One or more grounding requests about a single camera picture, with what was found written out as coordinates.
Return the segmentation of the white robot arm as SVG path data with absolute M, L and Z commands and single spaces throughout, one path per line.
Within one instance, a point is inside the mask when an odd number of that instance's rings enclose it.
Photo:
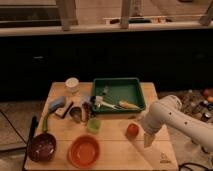
M 213 152 L 213 124 L 194 119 L 180 111 L 182 103 L 169 95 L 153 102 L 140 124 L 148 134 L 156 134 L 164 124 L 169 125 Z

